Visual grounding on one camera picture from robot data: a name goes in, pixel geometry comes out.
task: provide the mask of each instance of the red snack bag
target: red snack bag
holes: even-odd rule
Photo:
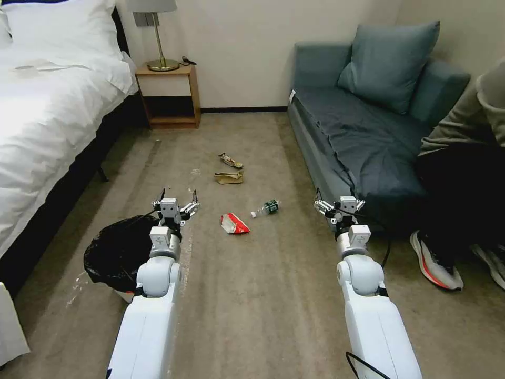
[[[251,229],[249,229],[234,213],[222,215],[220,222],[221,227],[226,230],[228,234],[249,233],[251,231]]]

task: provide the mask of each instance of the white sneaker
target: white sneaker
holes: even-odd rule
[[[505,290],[505,246],[482,247],[472,245],[472,251],[481,258],[491,271],[491,277],[496,284]]]
[[[410,245],[419,258],[422,274],[434,285],[445,290],[461,290],[463,280],[452,263],[444,262],[436,250],[429,248],[429,238],[422,231],[410,235]]]

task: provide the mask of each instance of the brass lamp base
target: brass lamp base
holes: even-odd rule
[[[180,63],[173,59],[164,59],[163,62],[160,59],[157,59],[155,61],[147,62],[146,64],[147,68],[151,71],[173,71],[178,69],[180,66]]]

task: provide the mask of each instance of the bed frame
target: bed frame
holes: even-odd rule
[[[119,48],[129,53],[117,9],[114,9],[112,18]],[[6,285],[11,296],[19,292],[90,180],[98,170],[101,171],[101,162],[127,124],[147,125],[138,93],[127,97],[104,117],[96,138],[75,158],[67,174],[48,194],[44,205],[0,258],[0,282]]]

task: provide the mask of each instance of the gray sofa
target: gray sofa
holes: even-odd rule
[[[418,223],[425,193],[413,170],[421,138],[446,116],[470,75],[431,60],[423,69],[409,112],[400,115],[336,86],[351,45],[295,45],[288,116],[312,181],[325,200],[354,195],[363,213],[392,231]]]

